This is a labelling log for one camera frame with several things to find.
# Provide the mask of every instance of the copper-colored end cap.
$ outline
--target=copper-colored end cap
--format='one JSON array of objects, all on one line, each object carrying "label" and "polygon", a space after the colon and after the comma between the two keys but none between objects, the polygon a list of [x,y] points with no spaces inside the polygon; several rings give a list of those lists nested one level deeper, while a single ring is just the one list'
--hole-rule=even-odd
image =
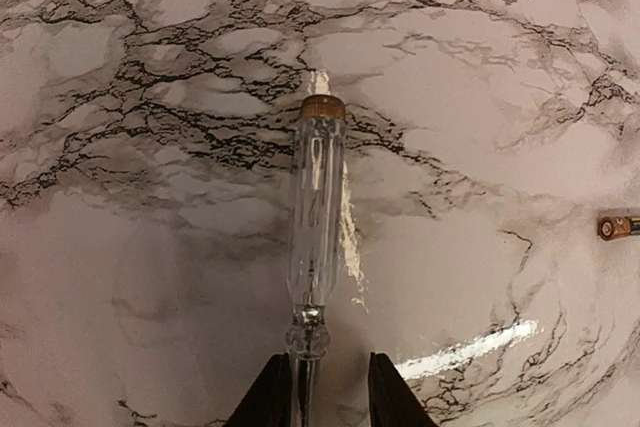
[{"label": "copper-colored end cap", "polygon": [[344,120],[344,102],[333,95],[310,95],[302,101],[300,117],[329,117]]},{"label": "copper-colored end cap", "polygon": [[631,222],[626,217],[605,217],[598,221],[598,235],[604,240],[619,239],[631,234]]}]

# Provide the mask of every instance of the battery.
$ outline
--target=battery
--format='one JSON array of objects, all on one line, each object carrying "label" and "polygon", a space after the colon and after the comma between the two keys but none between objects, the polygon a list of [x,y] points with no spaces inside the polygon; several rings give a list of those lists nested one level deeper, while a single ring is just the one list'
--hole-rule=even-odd
[{"label": "battery", "polygon": [[640,217],[603,217],[598,220],[598,235],[603,240],[640,235]]}]

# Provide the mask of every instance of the white marble table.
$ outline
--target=white marble table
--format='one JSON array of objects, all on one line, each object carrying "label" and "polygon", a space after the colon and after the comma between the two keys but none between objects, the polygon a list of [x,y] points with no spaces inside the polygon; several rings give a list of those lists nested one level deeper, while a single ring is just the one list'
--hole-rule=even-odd
[{"label": "white marble table", "polygon": [[0,426],[224,422],[283,348],[291,133],[348,103],[322,425],[637,427],[640,0],[1,0]]}]

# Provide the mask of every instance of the marble surface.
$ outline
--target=marble surface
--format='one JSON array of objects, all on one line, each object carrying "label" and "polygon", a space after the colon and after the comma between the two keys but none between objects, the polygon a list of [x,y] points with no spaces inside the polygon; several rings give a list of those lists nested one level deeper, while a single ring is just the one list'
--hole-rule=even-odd
[{"label": "marble surface", "polygon": [[1,0],[0,426],[219,426],[283,348],[291,134],[348,103],[318,425],[640,425],[640,0]]}]

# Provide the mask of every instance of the transparent screwdriver handle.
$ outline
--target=transparent screwdriver handle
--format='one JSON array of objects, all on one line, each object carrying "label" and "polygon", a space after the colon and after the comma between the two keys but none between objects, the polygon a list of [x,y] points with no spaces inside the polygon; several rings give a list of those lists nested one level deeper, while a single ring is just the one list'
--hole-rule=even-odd
[{"label": "transparent screwdriver handle", "polygon": [[324,355],[324,309],[335,287],[344,162],[344,104],[332,96],[305,99],[296,136],[295,205],[287,286],[293,325],[290,352]]}]

